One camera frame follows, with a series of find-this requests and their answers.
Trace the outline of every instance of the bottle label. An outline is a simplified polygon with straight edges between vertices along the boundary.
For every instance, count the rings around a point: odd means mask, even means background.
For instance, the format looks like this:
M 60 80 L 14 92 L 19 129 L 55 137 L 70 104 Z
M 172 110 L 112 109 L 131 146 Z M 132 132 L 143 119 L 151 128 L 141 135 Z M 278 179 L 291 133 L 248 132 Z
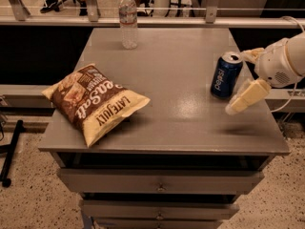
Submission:
M 133 25 L 137 22 L 136 10 L 130 10 L 126 7 L 120 9 L 120 23 L 123 25 Z

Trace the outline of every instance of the black metal stand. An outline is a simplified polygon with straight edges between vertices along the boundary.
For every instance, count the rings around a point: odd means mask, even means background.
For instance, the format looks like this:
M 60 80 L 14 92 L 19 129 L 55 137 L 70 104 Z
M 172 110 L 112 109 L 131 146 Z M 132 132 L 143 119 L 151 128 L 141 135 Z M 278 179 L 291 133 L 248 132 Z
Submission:
M 25 128 L 23 127 L 23 121 L 18 120 L 15 130 L 13 131 L 12 139 L 10 144 L 0 146 L 0 154 L 7 154 L 6 160 L 4 161 L 2 171 L 0 174 L 0 182 L 2 182 L 3 187 L 10 187 L 11 180 L 8 178 L 8 174 L 10 171 L 10 165 L 12 161 L 13 154 L 15 152 L 15 148 L 18 142 L 18 138 L 20 133 L 24 132 Z

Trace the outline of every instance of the can top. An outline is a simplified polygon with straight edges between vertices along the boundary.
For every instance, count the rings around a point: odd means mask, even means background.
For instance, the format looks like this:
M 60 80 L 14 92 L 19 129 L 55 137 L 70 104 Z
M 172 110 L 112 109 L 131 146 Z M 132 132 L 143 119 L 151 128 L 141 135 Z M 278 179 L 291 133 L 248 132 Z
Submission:
M 222 55 L 222 59 L 230 64 L 239 64 L 242 62 L 242 58 L 238 52 L 225 52 Z

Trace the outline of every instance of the brown chip bag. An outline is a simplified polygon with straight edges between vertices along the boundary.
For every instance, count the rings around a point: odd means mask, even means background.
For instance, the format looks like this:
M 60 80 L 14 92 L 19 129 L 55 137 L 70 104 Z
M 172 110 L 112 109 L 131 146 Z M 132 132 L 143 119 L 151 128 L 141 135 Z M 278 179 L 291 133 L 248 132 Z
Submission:
M 113 83 L 94 64 L 67 75 L 42 94 L 83 132 L 88 147 L 150 101 Z

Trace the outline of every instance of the desk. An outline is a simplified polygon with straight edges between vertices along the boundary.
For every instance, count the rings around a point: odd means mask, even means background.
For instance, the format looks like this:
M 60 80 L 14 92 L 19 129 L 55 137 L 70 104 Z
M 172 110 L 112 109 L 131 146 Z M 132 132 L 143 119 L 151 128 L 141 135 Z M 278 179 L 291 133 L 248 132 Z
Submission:
M 76 69 L 91 62 L 109 79 L 151 99 L 88 149 L 57 111 L 40 151 L 82 195 L 82 211 L 105 227 L 217 228 L 234 202 L 289 153 L 268 106 L 236 116 L 211 96 L 218 57 L 237 51 L 227 29 L 139 29 L 124 50 L 119 29 L 94 29 Z M 251 74 L 244 65 L 236 86 Z

